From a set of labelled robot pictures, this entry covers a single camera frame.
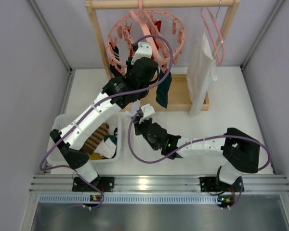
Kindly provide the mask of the dark green sock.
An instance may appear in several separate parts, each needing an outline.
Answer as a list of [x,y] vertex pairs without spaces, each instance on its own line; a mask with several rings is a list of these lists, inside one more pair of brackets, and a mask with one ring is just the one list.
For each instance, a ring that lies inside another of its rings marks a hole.
[[171,73],[167,75],[165,80],[157,86],[156,102],[163,108],[168,107],[168,93],[172,82]]

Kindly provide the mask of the pink round clip hanger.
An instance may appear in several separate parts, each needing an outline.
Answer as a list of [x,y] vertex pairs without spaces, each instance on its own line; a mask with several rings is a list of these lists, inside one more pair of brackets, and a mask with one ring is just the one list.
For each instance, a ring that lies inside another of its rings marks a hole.
[[[185,39],[186,39],[186,29],[181,22],[181,20],[174,14],[156,9],[146,9],[144,7],[143,1],[138,1],[138,10],[130,10],[127,15],[118,20],[114,26],[111,28],[107,36],[107,46],[106,51],[109,55],[108,61],[109,65],[118,63],[122,66],[124,74],[126,73],[127,65],[121,61],[116,60],[112,51],[112,47],[118,47],[118,40],[122,39],[127,43],[127,48],[129,50],[129,56],[132,58],[134,55],[133,45],[134,42],[146,35],[153,35],[150,32],[151,26],[154,26],[153,21],[159,20],[155,16],[163,16],[167,19],[172,20],[172,34],[177,35],[177,47],[173,49],[172,63],[177,64],[178,56],[182,53]],[[157,35],[163,37],[161,30],[157,32]]]

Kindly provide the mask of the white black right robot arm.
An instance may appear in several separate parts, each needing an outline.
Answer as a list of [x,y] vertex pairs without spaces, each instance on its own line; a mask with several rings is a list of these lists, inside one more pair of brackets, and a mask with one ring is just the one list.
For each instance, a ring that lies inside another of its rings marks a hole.
[[259,171],[260,143],[238,130],[228,128],[220,138],[206,140],[172,135],[153,120],[143,120],[137,116],[133,122],[135,135],[142,136],[153,150],[160,150],[169,159],[193,156],[222,157],[226,163],[217,170],[215,185],[232,185],[244,173],[255,174]]

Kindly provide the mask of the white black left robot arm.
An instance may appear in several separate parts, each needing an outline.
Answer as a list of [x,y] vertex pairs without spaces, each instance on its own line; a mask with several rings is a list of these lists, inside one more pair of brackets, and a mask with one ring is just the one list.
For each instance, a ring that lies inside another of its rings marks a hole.
[[128,67],[127,73],[110,79],[76,121],[61,130],[53,129],[50,137],[68,166],[81,178],[97,186],[100,176],[89,156],[82,150],[85,141],[112,115],[147,94],[146,88],[156,83],[158,64],[150,58],[140,58]]

